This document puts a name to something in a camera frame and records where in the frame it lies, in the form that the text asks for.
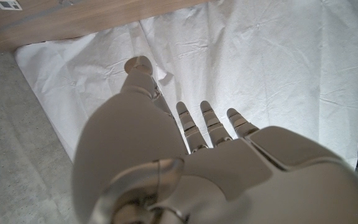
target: robotic hand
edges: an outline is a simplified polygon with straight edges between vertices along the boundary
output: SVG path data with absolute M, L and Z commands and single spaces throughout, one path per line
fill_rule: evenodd
M 358 223 L 358 178 L 335 154 L 236 110 L 232 139 L 208 102 L 208 148 L 177 104 L 191 154 L 146 57 L 130 59 L 121 93 L 86 124 L 74 161 L 82 223 Z

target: gray concrete floor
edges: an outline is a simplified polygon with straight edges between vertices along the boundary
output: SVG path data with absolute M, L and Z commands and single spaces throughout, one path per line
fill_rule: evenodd
M 0 53 L 0 223 L 76 223 L 71 168 L 14 57 Z

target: wooden board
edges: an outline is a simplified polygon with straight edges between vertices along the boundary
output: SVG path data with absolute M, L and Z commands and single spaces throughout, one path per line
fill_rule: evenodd
M 27 0 L 34 4 L 37 0 Z M 35 12 L 29 10 L 21 16 L 11 14 L 15 21 L 11 26 L 0 24 L 0 50 L 14 50 L 26 44 L 46 40 L 60 40 L 90 34 L 100 30 L 138 21 L 148 17 L 172 12 L 184 7 L 193 6 L 207 0 L 84 0 L 72 6 L 55 10 L 50 0 L 39 0 L 43 4 L 34 4 L 34 11 L 44 9 L 50 11 Z M 0 11 L 0 21 L 4 19 L 4 11 Z

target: robot finger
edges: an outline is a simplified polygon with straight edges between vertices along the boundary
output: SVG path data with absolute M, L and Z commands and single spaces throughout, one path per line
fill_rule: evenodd
M 227 133 L 223 124 L 219 121 L 215 112 L 212 110 L 211 105 L 207 101 L 202 101 L 200 107 L 201 112 L 203 112 L 203 117 L 208 129 L 208 134 L 211 138 L 212 145 L 215 147 L 224 141 L 232 140 L 229 133 Z
M 191 153 L 196 152 L 202 148 L 208 148 L 203 136 L 200 133 L 197 125 L 194 123 L 186 105 L 183 102 L 177 103 L 177 111 L 179 114 L 180 122 L 185 132 L 185 137 L 189 145 Z
M 227 110 L 227 117 L 239 138 L 244 138 L 259 130 L 259 128 L 248 122 L 233 108 Z

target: white cloth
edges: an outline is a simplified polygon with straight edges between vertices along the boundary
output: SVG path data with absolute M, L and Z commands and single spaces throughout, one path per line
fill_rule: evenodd
M 204 137 L 199 106 L 207 100 L 232 136 L 230 107 L 356 166 L 358 1 L 212 1 L 19 48 L 17 63 L 71 159 L 86 120 L 119 92 L 136 55 L 151 59 L 174 115 L 183 101 Z

